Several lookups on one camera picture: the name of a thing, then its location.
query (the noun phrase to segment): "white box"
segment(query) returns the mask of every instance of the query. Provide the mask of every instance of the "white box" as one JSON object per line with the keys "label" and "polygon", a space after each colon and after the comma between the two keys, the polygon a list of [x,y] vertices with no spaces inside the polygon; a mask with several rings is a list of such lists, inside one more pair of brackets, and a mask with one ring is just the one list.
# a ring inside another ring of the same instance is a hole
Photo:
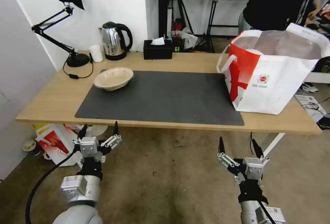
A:
{"label": "white box", "polygon": [[315,123],[327,114],[313,96],[296,94],[296,98]]}

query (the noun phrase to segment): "floor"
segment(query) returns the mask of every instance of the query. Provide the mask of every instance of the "floor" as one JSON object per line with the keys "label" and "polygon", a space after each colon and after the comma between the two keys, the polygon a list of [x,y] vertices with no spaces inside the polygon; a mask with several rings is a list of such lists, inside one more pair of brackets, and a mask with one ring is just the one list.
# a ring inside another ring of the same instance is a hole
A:
{"label": "floor", "polygon": [[[201,40],[202,40],[202,37],[199,37],[196,44],[198,44]],[[227,38],[213,37],[212,43],[213,43],[215,53],[222,53],[222,51],[226,48],[226,46],[230,44],[231,40],[232,40],[232,38],[227,39]]]}
{"label": "floor", "polygon": [[[330,96],[327,84],[317,87],[317,100]],[[322,106],[330,111],[330,100]],[[251,156],[249,133],[128,127],[120,132],[122,143],[103,164],[97,209],[104,223],[240,223],[239,188],[216,154],[223,136],[230,156]],[[261,143],[266,134],[253,136]],[[329,223],[329,137],[329,130],[285,135],[269,155],[264,195],[282,209],[287,223]],[[30,190],[52,166],[41,156],[27,156],[0,183],[0,223],[25,223]],[[59,187],[77,171],[59,168],[44,181],[33,200],[33,223],[52,223],[66,210]]]}

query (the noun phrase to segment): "black desk lamp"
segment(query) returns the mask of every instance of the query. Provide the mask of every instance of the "black desk lamp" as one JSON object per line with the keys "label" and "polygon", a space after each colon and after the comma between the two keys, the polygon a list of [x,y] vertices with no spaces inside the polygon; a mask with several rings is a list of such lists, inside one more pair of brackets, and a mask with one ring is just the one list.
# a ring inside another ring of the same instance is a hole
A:
{"label": "black desk lamp", "polygon": [[[89,63],[89,57],[85,54],[78,54],[77,52],[75,52],[75,49],[60,43],[59,41],[53,39],[52,37],[48,36],[47,34],[44,34],[44,31],[48,28],[50,28],[51,26],[59,23],[60,21],[68,18],[69,16],[72,15],[73,12],[73,7],[70,6],[70,3],[72,2],[74,5],[76,5],[77,7],[84,9],[83,6],[83,2],[82,0],[59,0],[61,2],[63,2],[63,4],[65,5],[65,8],[58,12],[57,14],[51,16],[50,18],[44,20],[43,22],[32,26],[32,31],[35,32],[36,34],[39,34],[40,36],[44,37],[45,39],[49,40],[50,42],[52,42],[53,44],[56,44],[57,46],[61,47],[63,50],[67,51],[70,55],[66,60],[66,63],[68,64],[69,67],[80,67],[83,66],[87,63]],[[67,12],[68,15],[64,16],[63,18],[51,22],[51,23],[46,23],[47,21],[53,19],[54,17],[58,16],[61,13]]]}

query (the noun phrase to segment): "tissue box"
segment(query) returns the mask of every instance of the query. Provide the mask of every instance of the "tissue box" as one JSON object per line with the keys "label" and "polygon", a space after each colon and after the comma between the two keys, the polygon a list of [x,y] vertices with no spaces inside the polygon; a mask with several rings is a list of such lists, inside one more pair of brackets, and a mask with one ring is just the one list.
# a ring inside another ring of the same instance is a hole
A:
{"label": "tissue box", "polygon": [[152,40],[145,40],[143,45],[144,59],[172,59],[172,41],[165,40],[164,45],[151,45]]}

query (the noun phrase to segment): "black desk mat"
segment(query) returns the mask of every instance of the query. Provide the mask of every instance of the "black desk mat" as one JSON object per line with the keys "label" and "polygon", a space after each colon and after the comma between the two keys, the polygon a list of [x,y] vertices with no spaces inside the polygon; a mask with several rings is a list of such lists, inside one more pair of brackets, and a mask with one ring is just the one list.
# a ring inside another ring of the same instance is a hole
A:
{"label": "black desk mat", "polygon": [[223,74],[134,71],[123,88],[90,89],[75,117],[244,125]]}

